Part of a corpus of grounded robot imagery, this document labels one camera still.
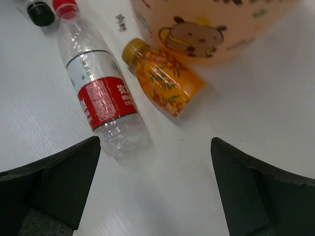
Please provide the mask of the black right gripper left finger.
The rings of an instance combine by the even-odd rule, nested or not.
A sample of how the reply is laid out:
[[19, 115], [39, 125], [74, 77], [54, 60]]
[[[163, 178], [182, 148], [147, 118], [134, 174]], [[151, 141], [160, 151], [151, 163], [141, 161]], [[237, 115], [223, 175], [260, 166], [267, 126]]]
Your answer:
[[2, 236], [71, 236], [79, 228], [100, 156], [92, 136], [0, 174]]

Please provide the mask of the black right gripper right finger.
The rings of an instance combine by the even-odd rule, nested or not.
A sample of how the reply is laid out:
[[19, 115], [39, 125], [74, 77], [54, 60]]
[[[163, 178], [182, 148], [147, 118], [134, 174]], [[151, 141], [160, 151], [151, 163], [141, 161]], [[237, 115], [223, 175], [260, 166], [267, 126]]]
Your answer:
[[220, 138], [211, 158], [231, 236], [313, 236], [315, 181], [254, 158]]

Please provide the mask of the red label clear water bottle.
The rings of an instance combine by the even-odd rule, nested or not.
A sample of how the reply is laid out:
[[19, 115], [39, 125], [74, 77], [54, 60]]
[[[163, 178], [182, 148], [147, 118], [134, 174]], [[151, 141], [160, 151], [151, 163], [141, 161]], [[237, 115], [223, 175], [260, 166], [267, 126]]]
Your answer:
[[149, 137], [115, 57], [76, 1], [52, 4], [58, 18], [59, 51], [91, 130], [106, 155], [137, 156]]

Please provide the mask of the orange juice bottle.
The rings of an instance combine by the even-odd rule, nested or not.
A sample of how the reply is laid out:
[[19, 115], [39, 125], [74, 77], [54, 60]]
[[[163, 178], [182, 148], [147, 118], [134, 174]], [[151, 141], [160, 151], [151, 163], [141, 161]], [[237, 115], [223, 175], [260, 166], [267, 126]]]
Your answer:
[[151, 48], [140, 38], [128, 42], [122, 59], [148, 99], [173, 118], [178, 117], [205, 86], [202, 79], [168, 52]]

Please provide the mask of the black label clear bottle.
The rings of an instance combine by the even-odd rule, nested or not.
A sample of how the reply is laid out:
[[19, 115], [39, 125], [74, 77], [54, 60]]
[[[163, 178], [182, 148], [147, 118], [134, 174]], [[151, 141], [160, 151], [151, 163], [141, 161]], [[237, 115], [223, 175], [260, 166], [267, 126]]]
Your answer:
[[25, 8], [29, 18], [36, 26], [46, 27], [55, 20], [54, 12], [44, 0], [27, 0]]

